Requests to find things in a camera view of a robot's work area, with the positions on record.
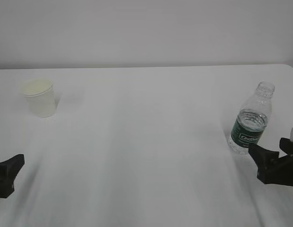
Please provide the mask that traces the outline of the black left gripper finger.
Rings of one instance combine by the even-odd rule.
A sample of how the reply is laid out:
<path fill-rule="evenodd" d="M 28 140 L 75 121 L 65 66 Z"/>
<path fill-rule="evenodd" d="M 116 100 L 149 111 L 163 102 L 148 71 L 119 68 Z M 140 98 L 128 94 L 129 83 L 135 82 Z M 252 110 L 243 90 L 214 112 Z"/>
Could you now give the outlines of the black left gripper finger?
<path fill-rule="evenodd" d="M 25 164 L 23 154 L 17 154 L 12 158 L 0 162 L 0 198 L 8 198 L 15 190 L 14 181 Z"/>

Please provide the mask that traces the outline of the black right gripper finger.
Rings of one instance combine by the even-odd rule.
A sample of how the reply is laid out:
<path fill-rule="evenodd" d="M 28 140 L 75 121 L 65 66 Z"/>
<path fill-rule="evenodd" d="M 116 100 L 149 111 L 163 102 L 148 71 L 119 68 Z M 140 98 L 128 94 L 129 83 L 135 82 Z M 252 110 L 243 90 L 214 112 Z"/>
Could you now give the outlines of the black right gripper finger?
<path fill-rule="evenodd" d="M 258 167 L 257 178 L 263 184 L 293 187 L 293 153 L 280 157 L 279 152 L 250 144 L 248 153 Z"/>
<path fill-rule="evenodd" d="M 280 149 L 287 155 L 293 155 L 293 142 L 287 138 L 281 138 L 279 141 Z"/>

